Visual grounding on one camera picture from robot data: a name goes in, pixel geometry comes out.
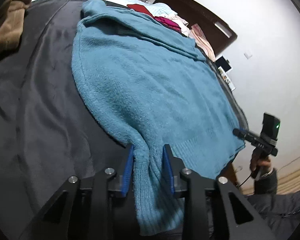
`magenta cloth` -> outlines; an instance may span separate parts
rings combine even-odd
[[[178,24],[176,24],[175,22],[173,22],[172,20],[169,20],[165,17],[159,17],[159,16],[155,16],[154,19],[162,24],[168,25],[170,28],[181,32],[181,28]]]

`pink garment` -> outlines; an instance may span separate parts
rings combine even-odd
[[[178,24],[176,24],[175,22],[173,22],[172,20],[169,20],[165,17],[161,17],[161,16],[155,16],[154,19],[162,24],[165,24],[167,26],[169,26],[170,28],[178,31],[178,32],[181,32],[181,28]]]
[[[209,59],[211,59],[213,62],[216,61],[216,56],[214,55],[214,51],[208,42],[206,36],[204,35],[202,29],[200,26],[196,23],[191,26],[191,31],[189,37],[195,39],[195,43],[203,49],[205,54],[208,56]]]

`black sleeve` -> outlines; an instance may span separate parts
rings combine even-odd
[[[268,176],[254,182],[255,194],[276,194],[278,187],[277,171],[273,169]]]

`teal knit sweater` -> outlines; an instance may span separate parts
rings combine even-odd
[[[162,176],[162,147],[215,178],[243,147],[238,120],[195,41],[132,9],[83,4],[72,71],[87,108],[105,131],[134,150],[134,194],[142,235],[177,227],[182,200]]]

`bed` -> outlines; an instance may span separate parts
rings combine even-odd
[[[69,176],[93,176],[105,166],[118,167],[122,158],[122,145],[90,114],[72,76],[72,44],[85,1],[34,1],[19,48],[0,54],[0,229],[8,239],[18,238]],[[106,1],[124,7],[119,3]],[[247,129],[230,89],[214,63],[207,63]],[[134,206],[133,194],[125,205],[114,204],[115,238],[142,238],[135,213],[127,212]],[[153,237],[178,238],[181,230]]]

